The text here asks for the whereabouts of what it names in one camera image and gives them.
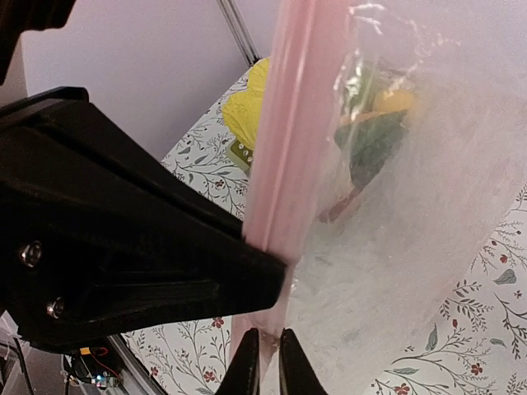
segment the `green object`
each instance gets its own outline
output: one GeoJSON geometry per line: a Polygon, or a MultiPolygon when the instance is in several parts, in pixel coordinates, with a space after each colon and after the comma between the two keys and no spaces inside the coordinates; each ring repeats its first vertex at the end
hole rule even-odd
{"type": "Polygon", "coordinates": [[[398,149],[406,129],[402,126],[407,111],[383,114],[359,124],[349,124],[335,134],[335,141],[344,147],[347,137],[356,128],[352,140],[350,173],[359,189],[367,186],[378,175],[385,162],[398,149]]]}
{"type": "Polygon", "coordinates": [[[361,80],[358,95],[354,95],[352,91],[345,88],[344,91],[344,108],[347,113],[358,105],[362,105],[362,112],[367,113],[371,111],[375,94],[380,91],[379,78],[375,74],[374,68],[362,67],[361,80]]]}
{"type": "Polygon", "coordinates": [[[253,162],[253,152],[238,140],[234,140],[226,151],[226,156],[246,174],[253,162]]]}

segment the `plastic bag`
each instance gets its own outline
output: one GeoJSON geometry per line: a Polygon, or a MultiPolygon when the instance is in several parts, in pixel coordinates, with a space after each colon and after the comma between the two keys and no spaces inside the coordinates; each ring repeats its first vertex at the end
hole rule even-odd
{"type": "Polygon", "coordinates": [[[491,0],[283,3],[244,234],[290,271],[275,308],[234,319],[234,348],[259,328],[265,370],[286,325],[349,393],[424,327],[527,170],[524,19],[491,0]]]}

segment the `green leaf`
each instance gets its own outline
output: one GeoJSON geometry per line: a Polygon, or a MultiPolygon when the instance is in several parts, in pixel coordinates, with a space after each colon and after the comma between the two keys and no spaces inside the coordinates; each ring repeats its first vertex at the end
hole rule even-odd
{"type": "Polygon", "coordinates": [[[437,346],[437,325],[434,324],[434,328],[430,332],[430,335],[428,335],[428,343],[425,347],[426,351],[434,351],[437,346]]]}
{"type": "Polygon", "coordinates": [[[503,340],[500,340],[500,339],[491,339],[490,340],[491,344],[494,344],[496,346],[503,346],[505,348],[507,348],[507,346],[505,345],[505,343],[503,342],[503,340]]]}
{"type": "Polygon", "coordinates": [[[494,280],[494,282],[498,284],[499,286],[503,286],[505,284],[515,284],[516,274],[514,273],[514,270],[507,269],[503,272],[500,278],[494,280]]]}
{"type": "Polygon", "coordinates": [[[419,369],[414,369],[414,368],[394,369],[394,373],[404,374],[405,376],[409,376],[410,374],[416,374],[418,371],[419,369]]]}
{"type": "Polygon", "coordinates": [[[395,153],[406,130],[401,126],[406,111],[383,114],[357,125],[352,142],[350,172],[353,184],[364,188],[395,153]]]}
{"type": "Polygon", "coordinates": [[[194,161],[195,165],[199,165],[207,156],[200,156],[197,160],[194,161]]]}

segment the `yellow object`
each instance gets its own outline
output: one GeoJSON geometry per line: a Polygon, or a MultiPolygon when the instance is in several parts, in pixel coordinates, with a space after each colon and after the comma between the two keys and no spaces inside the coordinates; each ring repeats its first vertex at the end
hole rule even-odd
{"type": "Polygon", "coordinates": [[[268,58],[256,63],[249,71],[247,91],[232,95],[222,109],[226,126],[250,150],[256,144],[268,70],[268,58]]]}
{"type": "Polygon", "coordinates": [[[394,113],[411,109],[415,103],[415,96],[411,91],[400,89],[397,91],[382,91],[375,95],[373,110],[381,113],[394,113]]]}

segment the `floral pattern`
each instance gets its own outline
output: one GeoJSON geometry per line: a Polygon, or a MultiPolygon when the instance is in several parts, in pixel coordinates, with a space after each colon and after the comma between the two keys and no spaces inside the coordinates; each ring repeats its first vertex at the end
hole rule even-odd
{"type": "MultiPolygon", "coordinates": [[[[243,76],[162,164],[178,179],[243,217],[245,174],[225,155],[234,140],[222,105],[243,76]]],[[[527,395],[527,184],[439,306],[427,330],[387,366],[364,395],[527,395]]],[[[125,333],[168,394],[208,395],[228,366],[231,318],[173,323],[125,333]]]]}

